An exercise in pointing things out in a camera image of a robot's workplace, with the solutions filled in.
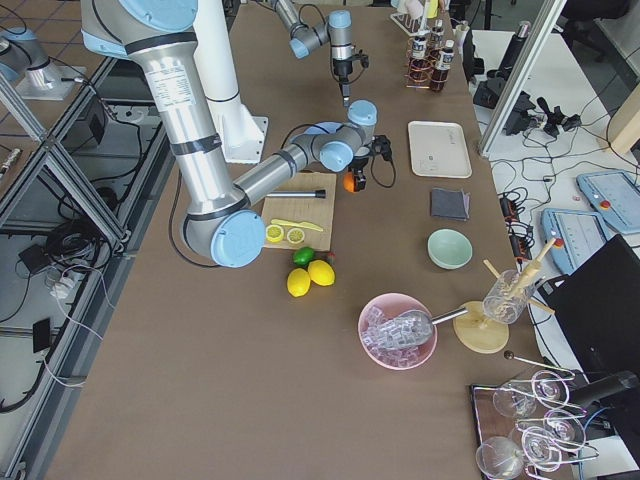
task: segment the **wooden cutting board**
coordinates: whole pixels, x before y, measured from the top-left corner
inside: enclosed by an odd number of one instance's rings
[[[291,227],[283,227],[285,239],[279,243],[266,242],[269,248],[297,250],[309,246],[314,250],[327,252],[331,249],[331,229],[333,224],[333,205],[336,198],[336,175],[333,173],[299,173],[284,183],[278,190],[286,191],[327,191],[326,198],[270,198],[264,200],[262,219],[266,225],[272,218],[292,220],[294,222],[312,222],[324,228],[323,232],[303,229],[305,239],[302,243],[291,245],[287,242],[286,232]]]

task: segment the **pink bowl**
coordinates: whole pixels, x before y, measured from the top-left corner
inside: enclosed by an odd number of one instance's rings
[[[362,341],[362,333],[369,328],[369,322],[366,320],[366,317],[368,311],[374,306],[382,310],[382,313],[388,319],[397,317],[407,310],[422,310],[431,318],[431,313],[429,312],[427,307],[425,307],[415,298],[408,295],[404,295],[402,293],[385,293],[383,295],[375,297],[365,305],[365,307],[362,309],[362,312],[360,313],[360,318],[358,319],[358,338],[360,338],[362,348],[364,348],[364,351],[367,352],[367,355],[369,355],[369,357],[371,357],[371,359],[378,365],[382,365],[383,367],[389,368],[391,370],[409,370],[411,368],[418,367],[426,362],[433,354],[434,350],[436,349],[436,343],[438,342],[438,329],[435,327],[435,325],[433,327],[433,336],[427,343],[424,343],[417,347],[418,358],[415,361],[411,362],[408,366],[391,365],[371,352],[370,347],[367,347],[367,345],[365,345]]]

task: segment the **yellow plastic knife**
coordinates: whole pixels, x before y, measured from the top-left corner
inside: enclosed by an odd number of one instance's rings
[[[291,220],[282,220],[281,218],[272,218],[271,223],[274,225],[282,225],[284,227],[298,227],[306,228],[308,230],[315,230],[316,232],[324,232],[324,228],[320,225],[316,225],[311,222],[292,222]]]

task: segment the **blue joint cap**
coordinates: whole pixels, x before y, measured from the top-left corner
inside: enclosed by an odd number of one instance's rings
[[[119,0],[120,5],[143,25],[167,33],[191,28],[198,0]]]
[[[356,100],[349,107],[347,118],[356,125],[371,127],[378,122],[378,109],[368,100]]]
[[[340,172],[353,160],[353,150],[344,142],[329,142],[320,149],[320,162],[332,172]]]
[[[127,60],[129,58],[126,50],[119,43],[103,40],[102,38],[91,35],[84,30],[82,30],[82,40],[84,41],[84,46],[87,47],[87,50],[99,55],[120,58],[122,60]]]
[[[336,10],[329,14],[329,25],[333,28],[347,28],[351,26],[351,14],[347,10]]]
[[[7,28],[7,30],[2,34],[4,38],[7,40],[11,40],[12,42],[17,42],[18,40],[27,41],[27,40],[37,40],[36,34],[33,33],[28,28],[25,30],[21,27],[12,27]]]
[[[211,258],[223,267],[244,267],[260,255],[266,236],[260,215],[240,210],[229,215],[213,233]]]
[[[289,41],[289,46],[291,47],[291,50],[293,50],[293,54],[296,58],[304,58],[309,55],[309,49],[297,38],[292,38]]]
[[[20,75],[13,68],[4,63],[0,63],[0,75],[7,79],[7,82],[13,82]]]

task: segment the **robotic arm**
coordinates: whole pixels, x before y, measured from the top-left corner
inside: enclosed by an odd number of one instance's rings
[[[10,82],[25,73],[31,85],[39,90],[50,90],[61,83],[58,67],[28,29],[0,33],[0,73]]]
[[[145,73],[191,195],[182,236],[197,254],[222,266],[247,265],[265,238],[264,223],[249,206],[311,162],[340,171],[368,150],[377,112],[361,100],[335,132],[300,135],[232,181],[193,59],[197,0],[82,0],[81,6],[87,48],[128,57]]]
[[[300,18],[300,14],[290,0],[270,0],[271,8],[278,14],[289,31],[289,45],[296,58],[304,58],[327,42],[331,43],[331,68],[342,94],[345,107],[349,106],[351,84],[349,75],[353,73],[353,64],[360,62],[363,69],[369,66],[369,57],[360,50],[355,51],[351,43],[351,14],[346,10],[337,10],[329,14],[327,23],[320,22],[309,27]]]

